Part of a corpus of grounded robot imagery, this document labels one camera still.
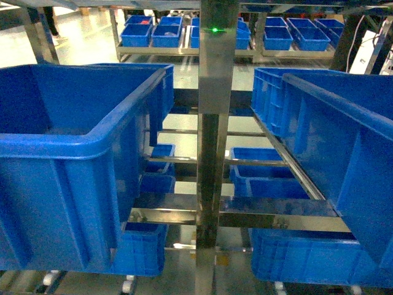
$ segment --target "metal shelf frame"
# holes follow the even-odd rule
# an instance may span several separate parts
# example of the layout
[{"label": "metal shelf frame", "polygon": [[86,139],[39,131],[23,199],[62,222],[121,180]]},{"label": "metal shelf frame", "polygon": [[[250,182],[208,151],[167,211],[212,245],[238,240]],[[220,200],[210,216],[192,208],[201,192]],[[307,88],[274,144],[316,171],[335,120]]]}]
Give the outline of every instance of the metal shelf frame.
[{"label": "metal shelf frame", "polygon": [[[23,1],[14,1],[19,5]],[[86,1],[89,6],[110,5],[110,1]],[[149,5],[154,8],[154,2],[164,3],[164,1],[132,1],[139,3],[140,7]],[[225,227],[267,227],[271,228],[278,219],[285,220],[291,225],[294,219],[301,219],[301,226],[294,225],[291,229],[296,230],[323,230],[335,232],[349,232],[341,218],[335,213],[333,208],[325,200],[313,182],[307,177],[296,160],[285,149],[278,138],[271,135],[264,124],[257,120],[262,133],[257,136],[266,136],[276,150],[280,153],[283,161],[247,161],[225,158],[225,143],[228,135],[244,136],[241,133],[231,134],[228,130],[228,117],[233,104],[234,92],[232,89],[233,60],[236,57],[236,24],[238,12],[248,10],[251,6],[269,8],[273,12],[285,12],[293,6],[322,6],[320,0],[304,3],[298,0],[256,1],[250,0],[247,3],[240,3],[237,0],[201,0],[195,1],[166,1],[173,8],[179,8],[181,3],[190,4],[195,8],[200,8],[201,15],[201,37],[200,50],[184,48],[178,52],[179,55],[199,55],[199,90],[198,90],[198,130],[189,131],[198,135],[197,158],[185,157],[154,157],[154,161],[174,162],[176,167],[187,166],[196,170],[195,176],[190,176],[189,180],[196,180],[197,195],[166,194],[165,198],[159,202],[155,200],[155,194],[149,197],[138,198],[130,213],[129,222],[163,222],[168,224],[189,224],[196,225],[196,271],[195,271],[195,294],[214,294],[214,276],[216,261],[216,240],[219,226]],[[357,6],[344,7],[345,1],[335,1],[334,9],[337,11],[348,11],[351,13],[365,13],[374,9],[372,1],[357,1]],[[58,63],[55,55],[53,42],[50,38],[49,28],[41,8],[23,9],[21,19],[25,24],[26,31],[37,57],[38,63],[52,62]],[[264,28],[264,18],[266,13],[258,11],[259,21],[257,24],[256,50],[261,49],[262,32]],[[115,15],[111,11],[112,27],[114,30],[115,45],[117,54],[134,54],[137,50],[125,50],[119,46],[119,36],[115,25]],[[219,27],[223,32],[213,34],[208,28]],[[168,49],[147,48],[149,54],[172,55]],[[277,57],[279,53],[264,52],[265,55]],[[178,130],[164,130],[165,132],[185,133]],[[236,199],[222,196],[222,183],[225,182],[225,174],[228,164],[241,165],[287,165],[305,191],[310,196],[310,200],[278,200],[278,199]]]}]

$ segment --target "blue plastic bin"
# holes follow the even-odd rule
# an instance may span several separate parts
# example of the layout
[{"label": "blue plastic bin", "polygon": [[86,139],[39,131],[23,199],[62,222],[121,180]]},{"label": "blue plastic bin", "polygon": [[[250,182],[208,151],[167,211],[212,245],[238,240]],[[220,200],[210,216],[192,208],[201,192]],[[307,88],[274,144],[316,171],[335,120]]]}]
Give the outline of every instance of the blue plastic bin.
[{"label": "blue plastic bin", "polygon": [[252,229],[251,240],[259,280],[393,286],[393,271],[379,269],[351,234]]},{"label": "blue plastic bin", "polygon": [[199,26],[199,17],[191,18],[191,26]]},{"label": "blue plastic bin", "polygon": [[[172,176],[144,175],[141,192],[173,193]],[[166,224],[128,223],[109,273],[154,277],[165,263]]]},{"label": "blue plastic bin", "polygon": [[247,197],[273,199],[309,199],[295,178],[249,178],[246,180]]},{"label": "blue plastic bin", "polygon": [[285,73],[343,74],[327,69],[256,68],[251,108],[276,136],[281,136],[285,94],[282,75]]},{"label": "blue plastic bin", "polygon": [[282,142],[370,256],[393,269],[393,77],[283,80]]},{"label": "blue plastic bin", "polygon": [[153,25],[153,17],[146,17],[144,15],[132,15],[125,22],[125,25],[129,23],[138,24],[138,25]]},{"label": "blue plastic bin", "polygon": [[342,28],[332,28],[332,29],[328,30],[327,36],[330,39],[330,44],[334,48],[337,48],[338,42],[340,41],[340,37],[342,34],[343,34]]},{"label": "blue plastic bin", "polygon": [[182,17],[162,17],[160,20],[160,25],[163,26],[181,26],[183,22]]},{"label": "blue plastic bin", "polygon": [[[174,144],[158,144],[154,147],[152,155],[173,156],[175,148]],[[146,167],[146,173],[174,176],[174,163],[149,162]]]},{"label": "blue plastic bin", "polygon": [[[257,147],[233,147],[231,149],[233,159],[249,160],[282,160],[275,149]],[[244,197],[249,194],[247,180],[249,178],[293,178],[294,175],[287,167],[264,167],[230,165],[230,179],[235,185],[235,195]]]},{"label": "blue plastic bin", "polygon": [[330,39],[318,28],[296,28],[293,35],[300,50],[325,51]]},{"label": "blue plastic bin", "polygon": [[191,48],[199,48],[199,26],[191,27]]},{"label": "blue plastic bin", "polygon": [[174,106],[174,89],[173,89],[173,69],[174,65],[165,63],[101,63],[98,65],[104,66],[119,66],[123,68],[134,68],[140,71],[156,71],[157,69],[165,70],[165,77],[162,83],[158,85],[155,92],[152,94],[158,103],[158,130],[162,130],[162,123],[166,116]]},{"label": "blue plastic bin", "polygon": [[246,50],[250,43],[251,31],[247,24],[238,21],[238,30],[236,34],[236,49]]},{"label": "blue plastic bin", "polygon": [[[152,39],[154,47],[178,47],[182,27],[158,25],[153,29]],[[176,34],[174,36],[167,36],[165,34]]]},{"label": "blue plastic bin", "polygon": [[121,33],[125,47],[148,47],[153,25],[127,25]]},{"label": "blue plastic bin", "polygon": [[329,30],[333,28],[340,28],[341,30],[344,29],[344,24],[335,19],[317,18],[314,22],[315,25],[325,34],[327,34]]},{"label": "blue plastic bin", "polygon": [[164,74],[0,69],[0,269],[110,266],[151,150],[149,95]]},{"label": "blue plastic bin", "polygon": [[317,28],[317,26],[308,18],[287,18],[287,24],[290,29],[299,28]]},{"label": "blue plastic bin", "polygon": [[267,17],[266,18],[266,26],[285,26],[288,27],[287,23],[282,17]]},{"label": "blue plastic bin", "polygon": [[294,39],[285,26],[266,26],[263,44],[266,50],[289,50]]}]

